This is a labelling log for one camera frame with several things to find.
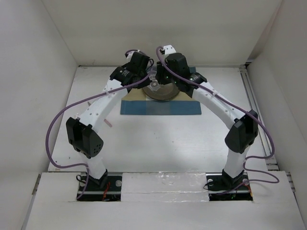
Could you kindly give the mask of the clear plastic cup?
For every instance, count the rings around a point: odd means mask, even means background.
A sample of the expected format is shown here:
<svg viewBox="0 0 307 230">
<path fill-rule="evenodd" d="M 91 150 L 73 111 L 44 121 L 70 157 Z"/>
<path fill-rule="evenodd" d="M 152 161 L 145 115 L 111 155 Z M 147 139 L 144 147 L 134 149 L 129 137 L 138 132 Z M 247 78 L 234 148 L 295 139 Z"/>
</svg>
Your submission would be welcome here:
<svg viewBox="0 0 307 230">
<path fill-rule="evenodd" d="M 156 79 L 156 75 L 157 75 L 157 70 L 156 67 L 152 67 L 149 71 L 148 71 L 148 75 L 149 75 L 149 80 L 150 80 L 150 84 L 148 86 L 148 88 L 151 91 L 157 91 L 158 89 L 161 88 L 160 83 L 158 82 L 158 80 Z"/>
</svg>

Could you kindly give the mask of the dark olive round plate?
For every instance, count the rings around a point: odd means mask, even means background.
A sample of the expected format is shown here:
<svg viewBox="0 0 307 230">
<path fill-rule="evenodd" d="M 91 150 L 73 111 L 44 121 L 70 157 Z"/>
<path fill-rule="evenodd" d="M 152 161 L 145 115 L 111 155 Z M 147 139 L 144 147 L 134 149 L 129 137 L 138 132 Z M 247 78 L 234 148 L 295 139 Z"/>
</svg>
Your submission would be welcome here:
<svg viewBox="0 0 307 230">
<path fill-rule="evenodd" d="M 160 85 L 160 88 L 156 91 L 153 91 L 149 86 L 144 87 L 142 90 L 149 98 L 158 101 L 172 100 L 180 92 L 178 87 L 173 83 Z"/>
</svg>

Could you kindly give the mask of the blue beige cloth placemat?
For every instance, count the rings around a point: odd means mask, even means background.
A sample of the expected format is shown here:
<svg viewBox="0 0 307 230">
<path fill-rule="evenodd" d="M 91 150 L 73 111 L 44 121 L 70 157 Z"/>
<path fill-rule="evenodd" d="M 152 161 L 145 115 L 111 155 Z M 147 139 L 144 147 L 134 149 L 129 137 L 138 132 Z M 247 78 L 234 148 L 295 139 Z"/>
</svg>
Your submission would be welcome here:
<svg viewBox="0 0 307 230">
<path fill-rule="evenodd" d="M 169 101 L 149 98 L 142 89 L 131 90 L 121 100 L 121 115 L 201 115 L 201 105 L 185 93 Z"/>
</svg>

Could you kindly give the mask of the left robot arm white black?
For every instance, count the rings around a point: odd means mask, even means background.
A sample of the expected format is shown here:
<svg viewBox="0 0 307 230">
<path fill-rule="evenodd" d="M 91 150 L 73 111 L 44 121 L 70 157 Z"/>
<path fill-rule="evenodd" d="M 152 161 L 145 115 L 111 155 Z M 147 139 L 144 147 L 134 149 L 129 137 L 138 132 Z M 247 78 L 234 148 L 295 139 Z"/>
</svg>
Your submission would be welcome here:
<svg viewBox="0 0 307 230">
<path fill-rule="evenodd" d="M 104 87 L 105 96 L 94 101 L 78 118 L 66 122 L 69 143 L 88 165 L 90 184 L 102 190 L 107 184 L 107 169 L 101 150 L 104 142 L 98 135 L 105 118 L 114 106 L 133 88 L 147 86 L 147 66 L 151 59 L 140 51 L 127 55 L 128 62 L 117 67 Z"/>
</svg>

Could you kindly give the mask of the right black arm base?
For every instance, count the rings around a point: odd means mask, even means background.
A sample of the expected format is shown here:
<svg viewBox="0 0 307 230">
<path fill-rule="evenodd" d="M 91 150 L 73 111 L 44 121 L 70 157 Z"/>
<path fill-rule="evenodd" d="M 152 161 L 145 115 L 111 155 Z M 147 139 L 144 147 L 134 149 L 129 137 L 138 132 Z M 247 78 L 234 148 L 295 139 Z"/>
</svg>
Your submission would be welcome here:
<svg viewBox="0 0 307 230">
<path fill-rule="evenodd" d="M 209 173 L 206 175 L 207 182 L 203 189 L 208 191 L 209 201 L 252 201 L 252 192 L 250 185 L 241 185 L 243 181 L 247 180 L 248 176 L 243 174 L 243 178 L 235 182 L 234 185 L 227 186 L 222 180 L 221 173 Z"/>
</svg>

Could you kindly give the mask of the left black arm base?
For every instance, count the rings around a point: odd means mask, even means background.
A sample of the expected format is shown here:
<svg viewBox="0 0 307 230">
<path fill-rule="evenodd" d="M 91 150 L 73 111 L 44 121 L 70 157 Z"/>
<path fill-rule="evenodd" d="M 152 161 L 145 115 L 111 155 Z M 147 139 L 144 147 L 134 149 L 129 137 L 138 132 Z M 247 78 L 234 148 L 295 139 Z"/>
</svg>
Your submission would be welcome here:
<svg viewBox="0 0 307 230">
<path fill-rule="evenodd" d="M 113 202 L 121 200 L 123 173 L 111 172 L 108 174 L 104 187 L 100 188 L 91 178 L 89 178 L 87 186 L 86 173 L 76 176 L 78 182 L 77 201 L 81 202 Z"/>
</svg>

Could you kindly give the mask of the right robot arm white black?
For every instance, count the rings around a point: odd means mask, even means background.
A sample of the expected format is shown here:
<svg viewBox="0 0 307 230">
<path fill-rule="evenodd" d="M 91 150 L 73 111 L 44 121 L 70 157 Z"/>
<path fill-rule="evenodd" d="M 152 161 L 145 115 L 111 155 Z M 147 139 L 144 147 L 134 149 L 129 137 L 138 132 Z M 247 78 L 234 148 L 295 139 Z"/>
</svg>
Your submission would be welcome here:
<svg viewBox="0 0 307 230">
<path fill-rule="evenodd" d="M 244 163 L 250 146 L 258 136 L 258 114 L 230 103 L 198 72 L 191 72 L 181 53 L 167 54 L 157 50 L 156 78 L 160 84 L 174 83 L 181 92 L 205 105 L 228 128 L 224 139 L 228 147 L 222 175 L 208 183 L 212 191 L 231 190 L 243 182 Z"/>
</svg>

